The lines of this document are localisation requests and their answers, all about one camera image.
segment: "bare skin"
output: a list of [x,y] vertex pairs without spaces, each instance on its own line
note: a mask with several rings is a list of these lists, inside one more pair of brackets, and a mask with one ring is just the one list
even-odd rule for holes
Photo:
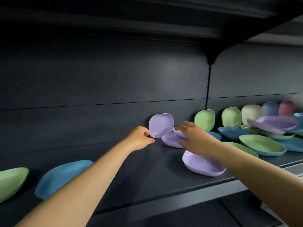
[[[192,122],[176,127],[187,137],[180,144],[194,154],[221,162],[290,227],[303,223],[303,180],[220,142]],[[145,127],[137,127],[99,160],[42,202],[16,227],[85,227],[127,156],[154,142]]]

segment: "hand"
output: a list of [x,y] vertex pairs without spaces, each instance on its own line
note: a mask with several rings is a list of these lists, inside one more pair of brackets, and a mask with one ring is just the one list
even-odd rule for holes
[[183,122],[175,130],[180,130],[188,139],[188,141],[179,141],[179,144],[194,154],[212,156],[212,151],[216,149],[214,147],[220,143],[193,122]]
[[146,127],[137,126],[121,142],[124,143],[130,151],[141,150],[147,145],[154,143],[153,138],[148,138],[150,131]]

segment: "forearm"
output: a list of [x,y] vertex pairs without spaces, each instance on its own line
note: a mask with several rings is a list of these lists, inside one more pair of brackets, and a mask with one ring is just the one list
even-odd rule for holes
[[213,157],[289,226],[301,226],[302,179],[222,142],[216,144]]
[[42,202],[16,226],[84,227],[123,161],[131,153],[118,143],[81,174]]

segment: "person's left hand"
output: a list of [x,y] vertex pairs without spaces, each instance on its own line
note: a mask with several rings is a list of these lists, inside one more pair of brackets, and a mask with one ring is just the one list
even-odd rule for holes
[[153,138],[147,137],[150,134],[146,127],[137,126],[121,142],[127,145],[131,151],[141,150],[147,145],[154,143]]

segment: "green dish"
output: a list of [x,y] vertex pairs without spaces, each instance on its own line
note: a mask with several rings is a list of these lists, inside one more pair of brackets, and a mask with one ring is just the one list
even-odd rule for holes
[[194,123],[205,131],[214,128],[215,114],[213,110],[199,111],[194,118]]
[[237,107],[226,108],[222,112],[222,124],[223,126],[240,127],[242,124],[242,115],[239,108]]
[[244,152],[252,155],[252,156],[255,156],[255,157],[259,157],[258,154],[256,152],[254,152],[253,150],[249,149],[248,147],[244,146],[244,145],[241,145],[241,144],[238,144],[238,143],[233,143],[233,142],[225,142],[227,144],[230,144],[240,150],[243,150]]
[[280,156],[286,152],[281,143],[261,135],[241,135],[240,141],[263,156]]
[[23,185],[29,170],[24,167],[0,171],[0,203],[13,196]]
[[250,126],[250,125],[244,124],[244,125],[241,125],[240,127],[241,127],[242,129],[244,129],[244,130],[249,131],[249,132],[252,133],[252,134],[255,134],[255,135],[258,134],[258,132],[257,132],[256,130],[254,130],[253,127]]
[[252,127],[252,129],[254,129],[258,134],[270,137],[272,139],[292,139],[295,136],[295,134],[287,134],[287,133],[284,135],[272,134],[267,131],[262,131],[256,127]]

